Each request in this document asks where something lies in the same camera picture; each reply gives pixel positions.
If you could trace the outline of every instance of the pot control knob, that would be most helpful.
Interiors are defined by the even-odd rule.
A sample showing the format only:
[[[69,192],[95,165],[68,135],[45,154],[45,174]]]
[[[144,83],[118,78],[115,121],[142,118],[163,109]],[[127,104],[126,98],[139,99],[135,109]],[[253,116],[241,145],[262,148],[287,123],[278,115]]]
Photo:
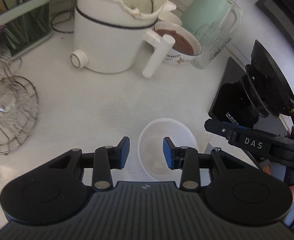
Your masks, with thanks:
[[[89,63],[88,57],[81,49],[75,50],[70,55],[70,61],[74,65],[75,68],[83,68]]]

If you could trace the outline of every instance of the bowl with brown food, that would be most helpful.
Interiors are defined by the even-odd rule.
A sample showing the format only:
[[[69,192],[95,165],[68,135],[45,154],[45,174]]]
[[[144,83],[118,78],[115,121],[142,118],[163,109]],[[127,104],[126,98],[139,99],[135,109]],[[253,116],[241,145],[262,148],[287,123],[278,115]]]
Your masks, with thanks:
[[[157,22],[154,26],[154,30],[160,36],[168,34],[176,41],[173,48],[163,60],[166,64],[181,65],[192,60],[201,53],[201,46],[197,39],[186,29],[177,24]]]

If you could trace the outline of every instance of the green pitcher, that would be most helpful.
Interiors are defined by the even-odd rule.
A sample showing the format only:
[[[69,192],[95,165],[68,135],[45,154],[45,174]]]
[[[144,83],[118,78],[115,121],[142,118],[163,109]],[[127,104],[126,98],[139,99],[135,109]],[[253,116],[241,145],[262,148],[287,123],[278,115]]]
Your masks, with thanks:
[[[234,14],[234,22],[228,30],[232,34],[242,21],[242,11],[232,0],[194,0],[180,19],[182,26],[198,39],[205,32],[202,26],[213,22],[222,25],[230,12]]]

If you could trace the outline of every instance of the white countertop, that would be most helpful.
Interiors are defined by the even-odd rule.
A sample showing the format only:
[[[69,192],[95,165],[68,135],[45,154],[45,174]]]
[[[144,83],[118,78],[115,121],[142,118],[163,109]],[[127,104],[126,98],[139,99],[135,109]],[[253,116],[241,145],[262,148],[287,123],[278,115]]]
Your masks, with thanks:
[[[162,64],[151,79],[142,75],[152,53],[146,45],[136,64],[119,74],[99,74],[72,67],[73,35],[53,36],[25,54],[19,75],[28,78],[39,94],[39,122],[32,136],[18,150],[0,155],[0,192],[14,178],[44,164],[72,148],[94,152],[104,145],[117,145],[130,138],[130,153],[122,171],[112,171],[114,182],[152,181],[137,155],[138,138],[152,120],[169,117],[185,124],[204,152],[212,134],[204,129],[227,59],[223,50],[205,70],[191,64]],[[238,148],[213,136],[212,144],[248,161]],[[85,173],[84,183],[90,181]],[[0,228],[7,223],[0,206]]]

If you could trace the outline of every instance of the white electric pot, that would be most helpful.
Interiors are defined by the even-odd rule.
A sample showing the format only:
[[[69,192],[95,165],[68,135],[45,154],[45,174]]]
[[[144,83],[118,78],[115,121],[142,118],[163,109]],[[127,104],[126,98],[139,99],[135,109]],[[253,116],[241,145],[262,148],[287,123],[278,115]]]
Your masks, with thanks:
[[[151,77],[175,43],[173,37],[160,37],[152,28],[160,12],[175,8],[168,0],[153,0],[153,12],[142,13],[122,0],[77,0],[73,65],[100,73],[119,73],[133,65],[147,41],[155,51],[143,74]]]

